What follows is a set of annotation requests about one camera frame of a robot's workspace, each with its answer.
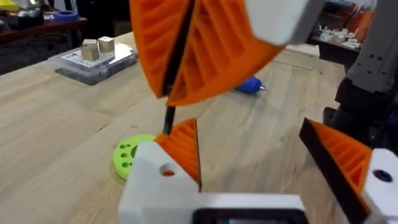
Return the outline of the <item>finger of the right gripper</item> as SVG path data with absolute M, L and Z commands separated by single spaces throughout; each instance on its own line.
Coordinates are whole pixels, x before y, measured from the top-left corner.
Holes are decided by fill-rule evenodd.
M 167 105 L 183 106 L 228 91 L 304 42 L 324 5 L 319 0 L 196 1 Z
M 164 81 L 189 0 L 130 0 L 130 15 L 136 49 L 150 89 L 165 96 Z

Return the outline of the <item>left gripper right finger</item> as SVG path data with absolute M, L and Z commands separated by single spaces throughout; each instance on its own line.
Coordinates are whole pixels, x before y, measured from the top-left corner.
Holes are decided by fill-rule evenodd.
M 397 224 L 397 154 L 370 148 L 305 118 L 299 137 L 346 216 L 346 223 Z

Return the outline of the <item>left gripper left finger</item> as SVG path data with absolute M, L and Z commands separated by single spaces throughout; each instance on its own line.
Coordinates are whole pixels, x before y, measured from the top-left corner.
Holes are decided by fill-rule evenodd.
M 170 134 L 136 149 L 119 201 L 119 223 L 191 223 L 201 190 L 197 121 L 173 126 Z

